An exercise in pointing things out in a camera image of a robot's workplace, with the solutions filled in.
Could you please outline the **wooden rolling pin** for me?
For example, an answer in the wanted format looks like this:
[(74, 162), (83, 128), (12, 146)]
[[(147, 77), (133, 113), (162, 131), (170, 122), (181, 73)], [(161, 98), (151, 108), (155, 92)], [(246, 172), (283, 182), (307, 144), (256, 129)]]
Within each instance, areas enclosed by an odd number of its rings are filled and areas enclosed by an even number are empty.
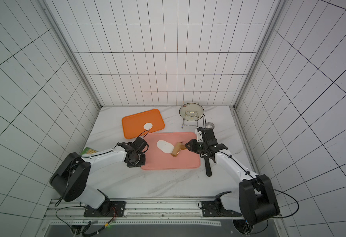
[(178, 154), (180, 153), (180, 151), (182, 151), (182, 150), (187, 150), (187, 148), (186, 148), (186, 146), (185, 146), (182, 142), (178, 142), (178, 143), (174, 146), (174, 148), (173, 148), (173, 150), (172, 150), (172, 152), (171, 152), (171, 155), (172, 155), (173, 157), (177, 157)]

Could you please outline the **pink plastic tray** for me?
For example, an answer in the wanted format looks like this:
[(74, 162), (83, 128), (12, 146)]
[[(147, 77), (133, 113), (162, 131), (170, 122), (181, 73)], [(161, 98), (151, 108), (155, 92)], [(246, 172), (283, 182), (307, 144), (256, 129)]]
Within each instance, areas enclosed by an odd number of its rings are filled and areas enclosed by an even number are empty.
[(200, 157), (198, 154), (189, 150), (182, 150), (177, 157), (162, 152), (157, 147), (159, 140), (164, 140), (172, 145), (178, 142), (186, 144), (191, 139), (195, 139), (194, 132), (171, 132), (171, 133), (151, 133), (144, 139), (149, 145), (145, 153), (146, 162), (141, 168), (143, 170), (168, 170), (168, 169), (196, 169), (200, 166)]

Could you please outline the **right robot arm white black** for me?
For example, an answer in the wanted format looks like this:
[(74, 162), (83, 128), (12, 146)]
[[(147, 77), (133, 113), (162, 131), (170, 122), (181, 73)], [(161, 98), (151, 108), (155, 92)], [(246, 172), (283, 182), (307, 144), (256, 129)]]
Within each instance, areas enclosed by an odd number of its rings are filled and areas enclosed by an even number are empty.
[(206, 175), (212, 175), (210, 162), (213, 161), (238, 184), (234, 191), (220, 193), (213, 201), (203, 201), (204, 216), (241, 216), (248, 224), (254, 225), (279, 215), (279, 205), (269, 177), (250, 171), (233, 158), (228, 148), (217, 142), (212, 128), (199, 127), (196, 134), (197, 137), (185, 147), (204, 159)]

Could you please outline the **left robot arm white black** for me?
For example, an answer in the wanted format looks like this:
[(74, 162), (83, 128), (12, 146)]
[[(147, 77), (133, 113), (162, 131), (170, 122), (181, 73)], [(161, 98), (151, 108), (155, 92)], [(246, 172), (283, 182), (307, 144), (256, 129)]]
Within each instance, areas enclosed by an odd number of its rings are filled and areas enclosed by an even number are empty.
[(77, 200), (93, 209), (101, 209), (109, 198), (87, 184), (89, 175), (117, 163), (125, 163), (129, 168), (142, 167), (145, 165), (148, 148), (147, 142), (137, 137), (134, 142), (117, 143), (114, 148), (102, 152), (86, 155), (70, 153), (52, 175), (49, 183), (65, 202)]

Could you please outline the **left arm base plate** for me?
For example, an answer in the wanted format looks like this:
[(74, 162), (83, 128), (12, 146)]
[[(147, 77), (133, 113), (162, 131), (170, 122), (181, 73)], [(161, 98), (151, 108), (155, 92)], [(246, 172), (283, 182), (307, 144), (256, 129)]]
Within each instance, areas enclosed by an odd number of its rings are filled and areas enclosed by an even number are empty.
[(85, 207), (84, 217), (123, 217), (125, 212), (125, 201), (108, 201), (106, 200), (98, 209), (90, 206)]

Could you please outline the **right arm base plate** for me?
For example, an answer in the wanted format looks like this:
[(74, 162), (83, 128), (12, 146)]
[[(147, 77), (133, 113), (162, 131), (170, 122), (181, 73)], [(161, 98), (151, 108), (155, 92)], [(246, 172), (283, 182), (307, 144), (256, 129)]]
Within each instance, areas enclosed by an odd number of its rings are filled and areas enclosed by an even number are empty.
[(232, 210), (226, 210), (220, 201), (199, 201), (198, 207), (204, 217), (242, 217), (242, 214)]

